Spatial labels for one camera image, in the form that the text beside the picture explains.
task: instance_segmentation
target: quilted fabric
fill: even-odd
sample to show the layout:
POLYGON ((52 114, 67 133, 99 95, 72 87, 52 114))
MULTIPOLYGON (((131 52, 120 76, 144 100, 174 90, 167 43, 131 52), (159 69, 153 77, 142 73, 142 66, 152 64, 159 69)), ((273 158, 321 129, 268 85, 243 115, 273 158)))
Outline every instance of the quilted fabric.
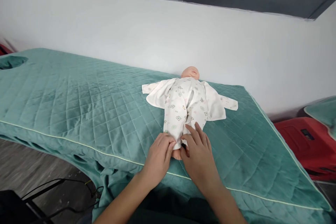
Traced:
POLYGON ((336 140, 336 96, 308 105, 304 111, 324 124, 328 128, 329 135, 336 140))
MULTIPOLYGON (((0 70, 0 137, 63 158, 104 185, 96 218, 121 179, 115 171, 140 171, 162 132, 163 110, 146 102, 141 85, 176 76, 48 49, 13 56, 27 60, 0 70)), ((330 205, 244 87, 209 84, 239 102, 204 131, 247 221, 332 223, 330 205)), ((160 186, 201 197, 181 161, 171 161, 160 186)))

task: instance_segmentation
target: hand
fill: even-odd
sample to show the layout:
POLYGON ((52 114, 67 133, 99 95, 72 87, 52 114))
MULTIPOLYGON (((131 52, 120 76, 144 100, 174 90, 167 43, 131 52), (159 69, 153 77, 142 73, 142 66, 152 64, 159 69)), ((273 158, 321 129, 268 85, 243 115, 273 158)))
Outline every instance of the hand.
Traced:
POLYGON ((183 135, 181 139, 187 141, 189 151, 186 153, 181 147, 181 157, 191 180, 207 198, 218 188, 223 187, 212 155, 210 140, 197 122, 196 129, 187 124, 185 127, 191 135, 183 135))
POLYGON ((175 139, 168 133, 160 133, 149 148, 145 165, 139 176, 149 190, 156 187, 166 175, 175 139))

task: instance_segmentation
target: doll face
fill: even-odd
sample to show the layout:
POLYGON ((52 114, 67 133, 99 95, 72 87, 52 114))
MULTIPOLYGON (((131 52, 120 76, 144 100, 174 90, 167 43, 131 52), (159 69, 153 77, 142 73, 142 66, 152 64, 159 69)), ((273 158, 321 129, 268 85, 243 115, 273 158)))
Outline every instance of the doll face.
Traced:
POLYGON ((181 74, 181 77, 182 78, 185 78, 185 77, 192 77, 196 80, 198 80, 200 78, 200 73, 198 72, 198 69, 194 66, 190 66, 188 68, 186 68, 183 73, 181 74))

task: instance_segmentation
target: red stool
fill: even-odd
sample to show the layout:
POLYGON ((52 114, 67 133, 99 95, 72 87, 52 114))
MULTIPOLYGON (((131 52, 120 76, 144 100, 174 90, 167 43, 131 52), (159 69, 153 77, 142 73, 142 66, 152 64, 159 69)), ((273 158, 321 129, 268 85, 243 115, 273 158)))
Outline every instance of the red stool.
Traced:
POLYGON ((13 53, 13 52, 9 50, 7 47, 5 47, 4 45, 0 44, 0 56, 10 54, 10 53, 13 53))
POLYGON ((309 117, 274 124, 312 180, 336 180, 336 141, 309 117))

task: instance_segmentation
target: floor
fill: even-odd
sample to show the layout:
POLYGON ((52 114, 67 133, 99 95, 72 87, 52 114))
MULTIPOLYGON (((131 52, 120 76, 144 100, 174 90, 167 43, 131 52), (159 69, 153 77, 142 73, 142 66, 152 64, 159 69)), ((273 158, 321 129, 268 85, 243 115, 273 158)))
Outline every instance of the floor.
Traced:
POLYGON ((331 207, 336 211, 336 181, 319 181, 318 183, 315 182, 315 185, 329 201, 331 207))
MULTIPOLYGON (((76 167, 57 157, 0 139, 0 190, 13 190, 22 197, 37 186, 57 178, 84 182, 90 180, 76 167)), ((92 182, 88 186, 94 191, 92 182)), ((34 203, 47 216, 66 206, 76 210, 86 209, 94 202, 84 184, 72 181, 65 181, 34 199, 34 203)), ((91 209, 80 214, 66 210, 52 218, 52 221, 55 224, 81 223, 84 215, 90 213, 91 209)))

